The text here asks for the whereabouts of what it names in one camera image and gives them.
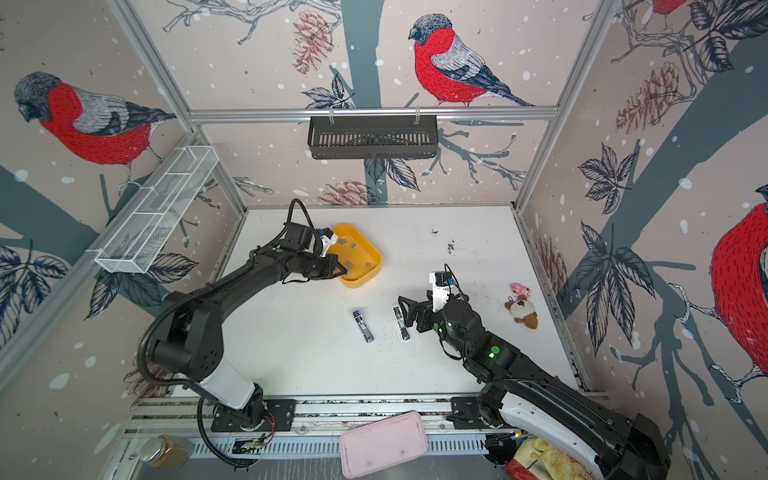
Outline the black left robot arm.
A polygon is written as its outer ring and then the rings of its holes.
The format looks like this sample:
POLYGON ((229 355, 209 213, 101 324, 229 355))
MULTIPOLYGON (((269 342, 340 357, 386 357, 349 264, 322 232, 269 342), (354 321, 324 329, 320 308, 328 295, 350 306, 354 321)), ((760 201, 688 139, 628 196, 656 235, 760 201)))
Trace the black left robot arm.
POLYGON ((137 367, 158 386, 193 390, 224 415, 225 430, 253 431, 268 418, 263 389, 225 358, 223 325, 261 291, 299 274, 306 282, 347 273, 329 252, 338 236, 288 221, 275 239, 249 253, 240 268, 191 293, 166 301, 138 345, 137 367))

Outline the light blue stapler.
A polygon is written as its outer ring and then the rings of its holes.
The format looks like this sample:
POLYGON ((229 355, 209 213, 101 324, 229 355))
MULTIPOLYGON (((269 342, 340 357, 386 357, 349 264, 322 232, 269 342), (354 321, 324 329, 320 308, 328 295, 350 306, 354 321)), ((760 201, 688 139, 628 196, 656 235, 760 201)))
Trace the light blue stapler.
POLYGON ((374 336, 372 332, 370 331, 362 312, 359 309, 353 310, 353 318, 355 320, 356 325, 358 326, 361 334, 363 335, 363 338, 367 343, 371 343, 374 341, 374 336))

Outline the white mini stapler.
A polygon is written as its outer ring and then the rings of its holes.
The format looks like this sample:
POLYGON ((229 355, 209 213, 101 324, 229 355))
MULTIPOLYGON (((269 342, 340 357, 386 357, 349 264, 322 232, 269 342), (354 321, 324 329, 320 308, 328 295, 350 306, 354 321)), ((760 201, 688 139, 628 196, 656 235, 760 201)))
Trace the white mini stapler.
POLYGON ((405 325, 404 317, 402 314, 402 310, 399 305, 395 305, 393 307, 393 312, 395 315, 395 319, 400 331, 400 335, 403 341, 408 341, 410 339, 410 334, 407 330, 407 327, 405 325))

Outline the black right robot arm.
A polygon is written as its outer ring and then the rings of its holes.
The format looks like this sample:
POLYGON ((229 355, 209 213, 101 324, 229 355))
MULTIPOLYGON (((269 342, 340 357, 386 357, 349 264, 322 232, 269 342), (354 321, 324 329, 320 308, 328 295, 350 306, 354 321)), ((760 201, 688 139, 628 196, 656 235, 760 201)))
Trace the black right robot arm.
POLYGON ((477 407, 486 424, 533 434, 598 479, 666 478, 671 460, 654 421, 628 418, 550 375, 487 330, 466 296, 450 296, 440 310, 405 297, 398 305, 406 327, 435 332, 443 352, 481 384, 477 407))

